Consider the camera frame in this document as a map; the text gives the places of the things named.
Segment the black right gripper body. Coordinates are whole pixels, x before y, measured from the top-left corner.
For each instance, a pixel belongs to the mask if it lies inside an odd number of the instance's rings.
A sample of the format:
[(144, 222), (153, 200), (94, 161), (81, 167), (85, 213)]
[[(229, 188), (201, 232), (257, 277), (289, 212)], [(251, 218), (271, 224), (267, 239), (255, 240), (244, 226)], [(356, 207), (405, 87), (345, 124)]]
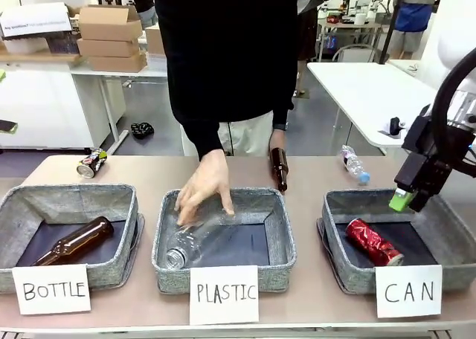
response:
[(439, 194), (452, 168), (435, 157), (411, 152), (395, 176), (398, 188), (409, 193)]

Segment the person's left hand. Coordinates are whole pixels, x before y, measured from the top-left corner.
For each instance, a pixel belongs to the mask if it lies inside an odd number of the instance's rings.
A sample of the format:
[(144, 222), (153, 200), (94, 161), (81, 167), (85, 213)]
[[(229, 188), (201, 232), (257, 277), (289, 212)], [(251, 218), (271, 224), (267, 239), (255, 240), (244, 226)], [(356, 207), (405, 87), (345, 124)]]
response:
[(273, 149), (286, 150), (286, 131), (274, 129), (268, 143), (268, 155), (271, 155)]

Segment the person's right hand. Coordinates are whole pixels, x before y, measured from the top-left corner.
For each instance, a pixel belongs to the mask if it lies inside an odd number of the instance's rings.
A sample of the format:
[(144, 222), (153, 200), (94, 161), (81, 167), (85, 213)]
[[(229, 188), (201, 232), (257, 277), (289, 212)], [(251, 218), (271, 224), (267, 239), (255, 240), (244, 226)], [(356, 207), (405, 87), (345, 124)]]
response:
[(199, 205), (216, 194), (221, 198), (224, 211), (233, 216), (228, 164), (222, 149), (215, 149), (204, 155), (180, 190), (175, 204), (175, 210), (178, 211), (177, 225), (187, 226), (195, 222), (194, 213)]

